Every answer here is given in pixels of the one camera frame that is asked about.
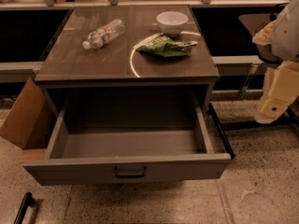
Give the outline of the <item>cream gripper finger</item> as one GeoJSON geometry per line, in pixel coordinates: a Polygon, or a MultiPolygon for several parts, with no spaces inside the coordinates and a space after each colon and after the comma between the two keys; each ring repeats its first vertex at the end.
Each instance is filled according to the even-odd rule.
{"type": "Polygon", "coordinates": [[[299,97],[299,62],[284,61],[278,68],[268,68],[263,81],[254,119],[261,124],[277,120],[299,97]]]}
{"type": "Polygon", "coordinates": [[[274,33],[274,27],[276,22],[271,21],[269,22],[262,30],[260,30],[253,38],[252,42],[261,45],[266,46],[270,45],[273,40],[273,33],[274,33]]]}

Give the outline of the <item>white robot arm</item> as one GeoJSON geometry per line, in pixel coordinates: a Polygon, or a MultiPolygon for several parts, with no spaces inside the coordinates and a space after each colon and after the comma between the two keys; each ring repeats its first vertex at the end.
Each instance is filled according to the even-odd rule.
{"type": "Polygon", "coordinates": [[[299,96],[299,0],[291,0],[253,38],[257,45],[270,45],[282,64],[266,77],[263,96],[254,119],[261,124],[277,120],[299,96]]]}

